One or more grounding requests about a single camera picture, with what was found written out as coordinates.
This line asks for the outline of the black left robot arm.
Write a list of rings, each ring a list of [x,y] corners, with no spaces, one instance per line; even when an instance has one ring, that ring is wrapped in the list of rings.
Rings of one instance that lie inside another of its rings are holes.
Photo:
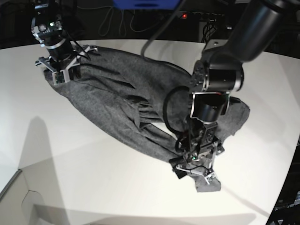
[[[209,41],[195,63],[191,83],[171,90],[164,100],[163,118],[168,124],[167,107],[173,94],[187,91],[191,99],[187,128],[174,130],[179,157],[169,162],[178,178],[199,177],[211,185],[216,176],[214,159],[223,152],[216,133],[218,119],[227,113],[230,94],[244,83],[243,63],[254,60],[270,44],[297,0],[252,0],[227,41]]]

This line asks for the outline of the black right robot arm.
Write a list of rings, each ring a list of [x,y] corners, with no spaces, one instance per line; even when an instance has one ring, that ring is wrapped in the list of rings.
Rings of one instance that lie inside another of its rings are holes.
[[[36,66],[43,65],[52,73],[53,84],[70,82],[70,69],[81,64],[80,58],[90,60],[89,52],[96,47],[81,46],[63,28],[61,7],[54,0],[34,1],[35,16],[31,22],[31,33],[46,48],[47,58],[40,57]]]

